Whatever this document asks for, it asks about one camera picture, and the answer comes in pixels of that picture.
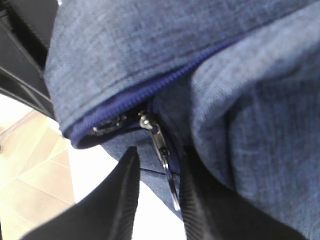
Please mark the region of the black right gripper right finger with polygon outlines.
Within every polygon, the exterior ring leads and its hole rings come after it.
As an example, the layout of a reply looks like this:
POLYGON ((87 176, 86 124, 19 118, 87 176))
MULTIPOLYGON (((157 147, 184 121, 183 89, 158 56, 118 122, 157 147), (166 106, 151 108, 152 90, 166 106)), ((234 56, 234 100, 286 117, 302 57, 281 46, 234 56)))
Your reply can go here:
POLYGON ((221 184, 191 146, 184 147, 179 193, 188 240, 304 239, 221 184))

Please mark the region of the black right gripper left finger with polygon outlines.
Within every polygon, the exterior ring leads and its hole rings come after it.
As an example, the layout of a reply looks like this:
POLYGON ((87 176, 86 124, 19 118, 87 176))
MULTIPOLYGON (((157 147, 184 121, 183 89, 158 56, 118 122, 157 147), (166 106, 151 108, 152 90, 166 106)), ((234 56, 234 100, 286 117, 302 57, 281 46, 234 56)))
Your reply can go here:
POLYGON ((130 240, 140 192, 140 158, 129 147, 84 199, 30 231, 24 240, 130 240))

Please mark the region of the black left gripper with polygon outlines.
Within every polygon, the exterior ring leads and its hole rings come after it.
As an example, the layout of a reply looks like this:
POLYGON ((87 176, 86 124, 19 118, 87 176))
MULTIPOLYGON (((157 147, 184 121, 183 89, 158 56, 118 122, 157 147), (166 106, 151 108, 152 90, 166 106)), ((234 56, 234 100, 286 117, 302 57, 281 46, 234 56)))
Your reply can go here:
POLYGON ((0 2, 0 92, 54 119, 43 76, 56 0, 0 2))

